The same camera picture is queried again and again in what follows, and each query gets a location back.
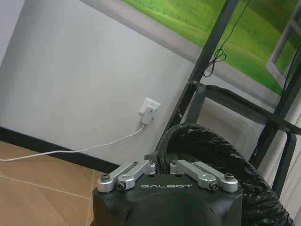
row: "trash can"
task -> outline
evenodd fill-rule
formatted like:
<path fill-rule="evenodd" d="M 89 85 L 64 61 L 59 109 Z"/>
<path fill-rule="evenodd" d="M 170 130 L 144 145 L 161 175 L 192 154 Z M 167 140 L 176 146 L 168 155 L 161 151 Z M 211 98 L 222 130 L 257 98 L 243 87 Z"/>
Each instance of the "trash can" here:
<path fill-rule="evenodd" d="M 195 124 L 176 125 L 163 135 L 156 153 L 158 173 L 169 173 L 166 156 L 176 154 L 233 174 L 243 189 L 242 226 L 294 226 L 264 178 L 235 147 L 213 131 Z"/>

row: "brown floor tile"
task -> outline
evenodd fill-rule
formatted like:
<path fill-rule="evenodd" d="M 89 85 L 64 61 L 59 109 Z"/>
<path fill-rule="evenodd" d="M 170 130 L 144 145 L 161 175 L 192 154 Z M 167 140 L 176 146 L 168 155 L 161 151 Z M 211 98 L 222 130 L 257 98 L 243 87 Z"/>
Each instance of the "brown floor tile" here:
<path fill-rule="evenodd" d="M 37 152 L 3 143 L 0 158 L 16 158 Z M 39 156 L 14 162 L 2 162 L 0 171 L 6 177 L 90 196 L 92 170 L 51 156 Z"/>
<path fill-rule="evenodd" d="M 39 162 L 44 171 L 60 186 L 73 194 L 90 197 L 93 171 L 75 164 L 58 161 Z"/>
<path fill-rule="evenodd" d="M 88 199 L 47 188 L 38 187 L 38 189 L 68 225 L 86 225 Z"/>
<path fill-rule="evenodd" d="M 0 225 L 67 226 L 35 186 L 2 177 Z"/>
<path fill-rule="evenodd" d="M 0 158 L 2 159 L 16 158 L 31 154 L 36 154 L 36 152 L 7 143 L 0 146 Z M 39 162 L 42 160 L 49 161 L 51 159 L 50 156 L 41 156 L 27 160 L 1 162 L 0 171 L 6 177 L 59 189 L 60 187 L 39 165 Z"/>

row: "cable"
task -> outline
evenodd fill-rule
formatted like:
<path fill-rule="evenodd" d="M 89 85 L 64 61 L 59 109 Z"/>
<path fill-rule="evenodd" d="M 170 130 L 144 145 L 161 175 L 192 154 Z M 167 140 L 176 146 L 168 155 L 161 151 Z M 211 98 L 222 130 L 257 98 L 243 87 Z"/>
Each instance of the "cable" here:
<path fill-rule="evenodd" d="M 290 67 L 289 67 L 289 69 L 287 71 L 287 75 L 286 75 L 285 82 L 284 82 L 284 85 L 283 85 L 283 90 L 282 90 L 281 98 L 283 97 L 283 94 L 284 94 L 284 92 L 286 90 L 286 86 L 287 86 L 288 80 L 290 78 L 292 69 L 293 69 L 293 67 L 294 67 L 294 65 L 295 65 L 295 63 L 297 61 L 297 55 L 300 55 L 300 53 L 299 53 L 300 48 L 301 48 L 301 42 L 300 42 L 299 46 L 296 49 L 296 52 L 295 52 L 295 54 L 293 56 L 292 62 L 290 64 Z"/>
<path fill-rule="evenodd" d="M 223 48 L 223 46 L 225 45 L 225 43 L 229 40 L 229 38 L 231 37 L 231 35 L 232 35 L 232 33 L 233 33 L 233 31 L 234 31 L 236 25 L 237 25 L 238 22 L 240 21 L 242 15 L 244 14 L 244 12 L 245 12 L 245 10 L 246 10 L 246 8 L 247 8 L 247 6 L 249 5 L 250 2 L 251 2 L 251 0 L 249 0 L 249 1 L 246 3 L 246 5 L 245 5 L 243 11 L 241 12 L 239 18 L 238 18 L 237 21 L 235 22 L 235 24 L 234 24 L 234 26 L 233 26 L 233 28 L 232 28 L 230 34 L 229 34 L 228 37 L 225 39 L 225 41 L 222 43 L 221 47 L 220 47 L 219 49 L 216 50 L 216 52 L 214 53 L 213 59 L 208 63 L 206 69 L 207 69 L 208 67 L 212 66 L 210 74 L 209 74 L 209 75 L 205 75 L 205 70 L 204 70 L 203 72 L 201 72 L 201 73 L 203 74 L 204 77 L 206 77 L 206 78 L 210 77 L 210 76 L 212 75 L 213 71 L 214 71 L 215 63 L 224 61 L 224 60 L 227 58 L 227 55 L 225 54 L 225 52 L 224 52 L 224 50 L 223 50 L 222 48 Z"/>
<path fill-rule="evenodd" d="M 128 136 L 125 136 L 123 138 L 120 138 L 118 140 L 115 140 L 111 143 L 108 143 L 108 144 L 104 144 L 104 145 L 95 145 L 93 147 L 89 147 L 89 148 L 86 148 L 86 149 L 83 149 L 83 150 L 78 150 L 78 151 L 63 151 L 63 150 L 57 150 L 57 151 L 51 151 L 51 152 L 45 152 L 45 153 L 39 153 L 39 154 L 33 154 L 33 155 L 28 155 L 28 156 L 22 156 L 22 157 L 18 157 L 18 158 L 14 158 L 14 159 L 0 159 L 0 161 L 16 161 L 16 160 L 20 160 L 20 159 L 28 159 L 28 158 L 32 158 L 32 157 L 37 157 L 37 156 L 41 156 L 41 155 L 46 155 L 46 154 L 54 154 L 54 153 L 79 153 L 79 152 L 84 152 L 84 151 L 87 151 L 87 150 L 90 150 L 92 148 L 96 148 L 96 147 L 105 147 L 105 146 L 109 146 L 109 145 L 112 145 L 112 144 L 115 144 L 121 140 L 124 140 L 124 139 L 127 139 L 129 137 L 132 137 L 138 133 L 141 132 L 141 130 L 145 127 L 145 125 L 143 124 L 142 127 L 136 131 L 135 133 L 132 133 Z"/>

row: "baseboard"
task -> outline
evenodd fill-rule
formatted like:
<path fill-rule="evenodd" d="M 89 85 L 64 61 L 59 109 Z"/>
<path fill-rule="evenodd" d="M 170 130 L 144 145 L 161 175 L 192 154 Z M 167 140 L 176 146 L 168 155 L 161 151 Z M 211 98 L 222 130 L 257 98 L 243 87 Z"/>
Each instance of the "baseboard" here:
<path fill-rule="evenodd" d="M 37 139 L 35 137 L 31 137 L 3 127 L 0 127 L 0 141 L 10 143 L 19 147 L 24 147 L 39 153 L 50 152 L 55 150 L 71 151 L 71 149 L 69 148 L 55 145 L 45 140 Z M 119 166 L 112 162 L 101 160 L 84 153 L 56 153 L 51 154 L 50 156 L 69 161 L 90 169 L 95 169 L 104 173 L 110 173 Z"/>

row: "electrical socket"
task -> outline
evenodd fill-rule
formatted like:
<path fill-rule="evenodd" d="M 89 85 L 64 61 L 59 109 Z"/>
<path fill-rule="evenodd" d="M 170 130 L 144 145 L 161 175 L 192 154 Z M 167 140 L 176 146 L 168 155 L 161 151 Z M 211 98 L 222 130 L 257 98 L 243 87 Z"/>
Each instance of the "electrical socket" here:
<path fill-rule="evenodd" d="M 161 104 L 158 103 L 158 102 L 156 102 L 156 101 L 154 101 L 154 100 L 151 100 L 151 99 L 149 99 L 149 98 L 146 98 L 145 101 L 144 101 L 144 103 L 143 103 L 143 105 L 142 105 L 142 107 L 141 107 L 141 109 L 140 109 L 140 111 L 139 111 L 139 113 L 142 114 L 142 115 L 144 115 L 145 109 L 146 109 L 148 106 L 153 107 L 153 108 L 156 109 L 156 113 L 155 113 L 154 116 L 153 116 L 153 119 L 154 119 L 154 118 L 156 117 L 156 114 L 157 114 L 158 109 L 160 108 Z"/>

